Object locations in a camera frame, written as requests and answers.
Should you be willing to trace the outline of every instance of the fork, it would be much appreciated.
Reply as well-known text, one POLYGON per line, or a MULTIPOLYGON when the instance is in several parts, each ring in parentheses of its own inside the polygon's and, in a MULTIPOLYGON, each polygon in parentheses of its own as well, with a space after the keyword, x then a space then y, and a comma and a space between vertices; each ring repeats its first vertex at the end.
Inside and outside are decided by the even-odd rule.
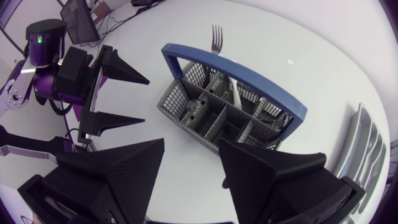
MULTIPOLYGON (((220 26, 212 26, 213 28, 213 41, 211 43, 211 53, 220 55, 221 49, 223 48, 223 28, 220 26)), ((205 70, 205 80, 209 79, 210 75, 210 69, 206 68, 205 70)), ((234 96, 234 106, 241 110, 242 109, 242 104, 241 104, 241 99, 239 97, 239 92, 238 92, 238 81, 235 79, 228 77, 229 82, 231 82, 232 87, 233 87, 233 96, 234 96)))

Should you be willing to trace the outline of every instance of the white table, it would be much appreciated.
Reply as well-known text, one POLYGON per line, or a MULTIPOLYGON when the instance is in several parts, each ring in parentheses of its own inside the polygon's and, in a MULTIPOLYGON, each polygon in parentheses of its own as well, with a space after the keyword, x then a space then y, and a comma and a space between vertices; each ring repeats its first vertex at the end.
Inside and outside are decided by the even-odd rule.
MULTIPOLYGON (((308 108, 304 123, 281 144, 280 151, 322 152, 327 156, 325 167, 333 171, 360 102, 366 105, 389 149, 387 119, 376 90, 364 72, 330 43, 291 21, 249 6, 168 0, 125 23, 104 41, 118 49, 119 56, 148 78, 150 85, 108 80, 99 91, 96 109, 145 118, 146 122, 92 138, 98 149, 165 139, 149 218, 175 223, 238 222, 229 190, 221 188, 224 171, 219 157, 156 108, 173 80, 161 48, 175 43, 210 51, 212 24, 223 27, 224 57, 263 74, 308 108)), ((69 128, 77 126, 73 113, 67 119, 69 128)), ((387 150, 377 189, 358 223, 368 223, 376 211, 389 156, 387 150)))

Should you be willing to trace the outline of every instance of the white utensil handle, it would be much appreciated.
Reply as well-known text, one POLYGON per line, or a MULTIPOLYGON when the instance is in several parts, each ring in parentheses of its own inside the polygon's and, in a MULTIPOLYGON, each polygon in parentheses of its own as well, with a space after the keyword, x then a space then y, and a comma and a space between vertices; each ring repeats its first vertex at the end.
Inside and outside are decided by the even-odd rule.
POLYGON ((234 106, 239 109, 242 110, 242 103, 241 103, 241 98, 239 97, 239 92, 238 92, 238 81, 236 81, 233 78, 228 77, 229 81, 232 84, 232 88, 233 88, 233 93, 234 93, 234 106))

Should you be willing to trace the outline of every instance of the monitor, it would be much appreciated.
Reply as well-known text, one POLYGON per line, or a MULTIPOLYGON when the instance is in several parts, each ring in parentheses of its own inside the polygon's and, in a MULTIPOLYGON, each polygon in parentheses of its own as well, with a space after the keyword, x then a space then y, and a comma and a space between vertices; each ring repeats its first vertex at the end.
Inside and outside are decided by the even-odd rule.
POLYGON ((67 31, 73 44, 100 40, 86 0, 69 0, 61 11, 61 17, 68 23, 67 31))

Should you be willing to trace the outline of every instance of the dishwasher cutlery basket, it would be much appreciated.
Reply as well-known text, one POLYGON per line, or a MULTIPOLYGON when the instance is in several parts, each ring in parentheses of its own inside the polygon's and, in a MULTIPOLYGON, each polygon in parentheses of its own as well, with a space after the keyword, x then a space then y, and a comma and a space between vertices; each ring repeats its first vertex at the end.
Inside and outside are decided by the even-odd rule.
POLYGON ((167 44, 162 53, 175 80, 158 109, 216 154, 221 138, 277 149, 305 118, 307 108, 301 102, 240 64, 177 44, 167 44), (178 58, 190 61, 183 70, 178 58), (207 77, 203 66, 211 69, 207 77), (238 81, 242 110, 233 105, 228 77, 238 81), (192 99, 200 101, 195 111, 187 110, 192 99))

